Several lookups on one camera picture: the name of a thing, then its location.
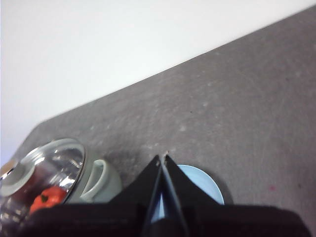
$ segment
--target mug handle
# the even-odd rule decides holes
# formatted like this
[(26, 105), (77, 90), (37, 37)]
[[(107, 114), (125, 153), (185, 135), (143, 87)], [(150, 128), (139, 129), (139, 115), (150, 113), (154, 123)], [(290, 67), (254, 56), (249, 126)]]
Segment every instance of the mug handle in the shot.
[[(96, 179), (96, 172), (98, 168), (102, 168), (102, 173), (98, 179), (98, 181), (93, 185)], [(102, 189), (104, 184), (107, 181), (106, 174), (107, 174), (107, 164), (103, 159), (96, 159), (93, 162), (92, 172), (86, 183), (80, 198), (86, 202), (93, 202), (94, 196)]]

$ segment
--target light blue plate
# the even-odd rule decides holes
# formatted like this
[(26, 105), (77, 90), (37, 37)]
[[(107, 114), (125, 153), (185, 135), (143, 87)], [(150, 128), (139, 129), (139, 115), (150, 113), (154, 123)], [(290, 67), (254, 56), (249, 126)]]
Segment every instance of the light blue plate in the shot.
[(219, 204), (224, 205), (224, 199), (221, 191), (215, 181), (207, 173), (194, 166), (186, 164), (179, 164), (178, 167), (195, 185), (197, 185)]

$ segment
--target black object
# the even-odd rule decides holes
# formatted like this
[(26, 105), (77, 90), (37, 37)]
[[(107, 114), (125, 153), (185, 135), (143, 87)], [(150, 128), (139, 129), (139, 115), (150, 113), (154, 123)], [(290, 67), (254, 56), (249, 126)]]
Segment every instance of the black object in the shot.
[[(151, 222), (157, 193), (170, 213)], [(167, 155), (156, 156), (138, 178), (107, 204), (67, 204), (35, 212), (19, 236), (242, 236), (310, 237), (301, 218), (274, 207), (219, 205)]]

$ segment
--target white wall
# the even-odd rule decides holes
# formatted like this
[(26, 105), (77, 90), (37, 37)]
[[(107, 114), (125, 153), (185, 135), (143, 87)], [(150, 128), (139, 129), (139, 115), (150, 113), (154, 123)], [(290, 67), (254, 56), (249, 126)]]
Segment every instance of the white wall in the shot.
[(315, 3), (2, 0), (2, 163), (41, 121)]

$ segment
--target gray countertop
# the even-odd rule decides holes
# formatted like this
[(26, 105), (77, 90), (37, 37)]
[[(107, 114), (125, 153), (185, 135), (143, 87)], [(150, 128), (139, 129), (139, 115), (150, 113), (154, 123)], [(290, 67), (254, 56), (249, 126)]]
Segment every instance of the gray countertop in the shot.
[(314, 6), (44, 121), (14, 157), (75, 137), (126, 186), (169, 151), (208, 172), (227, 203), (293, 210), (316, 236), (315, 123)]

